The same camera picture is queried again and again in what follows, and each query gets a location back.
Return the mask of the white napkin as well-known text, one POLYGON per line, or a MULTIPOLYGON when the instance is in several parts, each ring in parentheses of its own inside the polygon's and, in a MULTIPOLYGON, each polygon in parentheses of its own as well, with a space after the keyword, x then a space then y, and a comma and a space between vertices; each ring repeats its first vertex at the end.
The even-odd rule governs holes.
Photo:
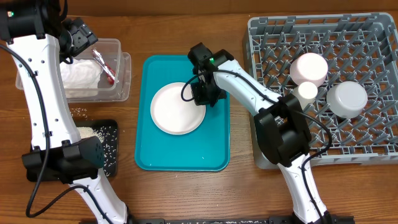
POLYGON ((94 60, 74 60, 61 63, 60 71, 64 88, 97 88, 103 68, 94 60))

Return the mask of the large white plate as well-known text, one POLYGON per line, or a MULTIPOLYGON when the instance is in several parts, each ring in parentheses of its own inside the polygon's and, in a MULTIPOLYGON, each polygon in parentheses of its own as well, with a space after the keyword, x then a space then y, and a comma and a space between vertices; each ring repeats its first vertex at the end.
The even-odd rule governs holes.
POLYGON ((194 101, 183 101, 185 83, 175 82, 162 87, 150 104, 150 115, 155 125, 165 133, 183 135, 194 131, 206 115, 206 106, 194 101))

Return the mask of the red snack wrapper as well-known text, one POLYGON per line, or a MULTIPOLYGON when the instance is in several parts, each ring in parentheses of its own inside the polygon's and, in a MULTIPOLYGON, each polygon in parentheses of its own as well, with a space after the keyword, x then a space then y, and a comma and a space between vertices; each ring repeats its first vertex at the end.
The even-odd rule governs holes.
POLYGON ((113 85, 116 79, 116 72, 105 62, 103 56, 96 50, 92 49, 91 54, 96 62, 102 67, 103 71, 106 72, 107 81, 110 85, 113 85))

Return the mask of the white cup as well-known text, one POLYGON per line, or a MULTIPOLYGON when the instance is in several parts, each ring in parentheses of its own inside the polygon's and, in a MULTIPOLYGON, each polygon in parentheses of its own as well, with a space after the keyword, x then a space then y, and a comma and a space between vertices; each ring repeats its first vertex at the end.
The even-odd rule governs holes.
POLYGON ((318 88, 312 82, 303 82, 294 88, 292 94, 299 100, 301 108, 312 104, 318 95, 318 88))

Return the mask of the small pink bowl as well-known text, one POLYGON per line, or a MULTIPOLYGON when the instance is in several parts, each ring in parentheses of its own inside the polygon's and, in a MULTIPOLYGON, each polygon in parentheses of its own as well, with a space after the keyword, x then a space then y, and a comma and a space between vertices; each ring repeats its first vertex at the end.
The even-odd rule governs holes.
POLYGON ((296 85, 311 82, 320 87, 328 72, 326 60, 319 54, 305 53, 298 57, 290 66, 290 77, 296 85))

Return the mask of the grey bowl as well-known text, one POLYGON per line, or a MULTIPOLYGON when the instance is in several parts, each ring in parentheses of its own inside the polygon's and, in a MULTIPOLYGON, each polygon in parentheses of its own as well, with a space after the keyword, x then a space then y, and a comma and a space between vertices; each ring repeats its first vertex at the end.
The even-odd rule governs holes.
POLYGON ((368 102, 368 95, 359 83, 346 81, 329 89, 326 102, 335 115, 351 119, 362 113, 368 102))

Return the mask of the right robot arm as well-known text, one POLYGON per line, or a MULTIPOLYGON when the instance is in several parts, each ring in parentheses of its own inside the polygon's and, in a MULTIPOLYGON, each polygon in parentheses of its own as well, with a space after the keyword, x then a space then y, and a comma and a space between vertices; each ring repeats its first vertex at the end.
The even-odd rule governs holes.
POLYGON ((187 82, 197 106, 214 106, 227 94, 235 97, 252 115, 256 142, 263 156, 275 164, 288 186, 295 223, 333 223, 315 184, 310 160, 311 140, 307 120, 296 96, 262 86, 226 50, 211 52, 203 43, 187 55, 194 76, 187 82))

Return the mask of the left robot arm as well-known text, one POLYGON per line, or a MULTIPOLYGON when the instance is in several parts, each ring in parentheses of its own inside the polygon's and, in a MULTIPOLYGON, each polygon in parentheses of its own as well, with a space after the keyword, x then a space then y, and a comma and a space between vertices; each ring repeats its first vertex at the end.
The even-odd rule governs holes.
POLYGON ((83 138, 70 114, 60 64, 97 41, 60 1, 1 3, 1 48, 12 55, 22 80, 32 127, 31 150, 22 162, 31 181, 59 180, 80 194, 98 223, 133 223, 104 173, 96 136, 83 138))

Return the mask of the grey dishwasher rack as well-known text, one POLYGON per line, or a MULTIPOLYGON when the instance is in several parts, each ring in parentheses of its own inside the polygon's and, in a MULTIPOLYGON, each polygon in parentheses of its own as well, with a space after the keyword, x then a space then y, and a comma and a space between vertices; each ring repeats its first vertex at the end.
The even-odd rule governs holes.
POLYGON ((332 147, 311 161, 387 165, 397 162, 397 27, 390 14, 335 14, 253 17, 243 38, 244 67, 261 85, 287 95, 295 88, 289 68, 305 53, 321 55, 328 73, 314 101, 312 152, 332 147), (352 81, 364 87, 368 102, 355 118, 333 114, 326 101, 330 88, 352 81))

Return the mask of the clear plastic bin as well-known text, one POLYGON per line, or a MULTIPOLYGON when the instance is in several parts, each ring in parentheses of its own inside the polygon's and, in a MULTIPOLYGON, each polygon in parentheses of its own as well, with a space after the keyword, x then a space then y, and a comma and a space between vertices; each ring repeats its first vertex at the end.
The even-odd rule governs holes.
POLYGON ((100 75, 97 88, 65 89, 67 101, 72 102, 97 102, 97 101, 124 101, 129 96, 131 85, 131 57, 127 52, 121 51, 121 43, 118 39, 99 39, 73 60, 96 60, 91 50, 96 49, 106 63, 116 72, 113 85, 107 81, 106 72, 100 75))

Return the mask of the teal serving tray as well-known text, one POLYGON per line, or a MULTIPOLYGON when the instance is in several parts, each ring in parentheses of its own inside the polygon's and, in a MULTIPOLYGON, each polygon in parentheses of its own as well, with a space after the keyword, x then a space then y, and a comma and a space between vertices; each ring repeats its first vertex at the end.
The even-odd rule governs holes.
POLYGON ((165 85, 185 83, 193 65, 185 55, 153 55, 143 66, 135 162, 144 170, 209 171, 223 170, 230 158, 229 98, 206 107, 199 127, 188 134, 161 131, 150 115, 154 95, 165 85))

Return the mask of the black tray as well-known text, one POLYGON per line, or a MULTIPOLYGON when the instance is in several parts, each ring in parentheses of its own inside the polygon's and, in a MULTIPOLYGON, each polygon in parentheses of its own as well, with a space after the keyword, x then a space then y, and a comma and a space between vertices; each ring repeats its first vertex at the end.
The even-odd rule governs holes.
POLYGON ((102 168, 107 177, 117 173, 118 124, 113 119, 79 121, 78 128, 91 128, 94 132, 80 142, 65 143, 51 149, 43 181, 59 180, 70 184, 74 180, 97 177, 102 168))

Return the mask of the spilled rice pile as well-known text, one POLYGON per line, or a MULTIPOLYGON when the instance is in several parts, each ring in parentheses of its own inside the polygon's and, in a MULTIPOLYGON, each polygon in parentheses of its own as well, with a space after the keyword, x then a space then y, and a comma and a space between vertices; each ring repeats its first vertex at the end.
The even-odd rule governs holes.
POLYGON ((89 119, 86 108, 71 108, 71 116, 82 138, 96 136, 104 150, 104 173, 115 177, 118 170, 119 127, 113 119, 89 119))

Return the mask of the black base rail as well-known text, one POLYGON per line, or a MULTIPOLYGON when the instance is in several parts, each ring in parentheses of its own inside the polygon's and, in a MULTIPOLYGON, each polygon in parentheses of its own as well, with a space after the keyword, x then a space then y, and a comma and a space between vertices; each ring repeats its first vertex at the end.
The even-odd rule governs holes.
MULTIPOLYGON (((138 219, 132 221, 132 223, 139 224, 293 224, 300 223, 298 219, 290 216, 272 216, 262 219, 223 219, 223 220, 164 220, 162 218, 153 219, 138 219)), ((339 217, 332 215, 328 223, 332 224, 355 224, 354 217, 339 217)))

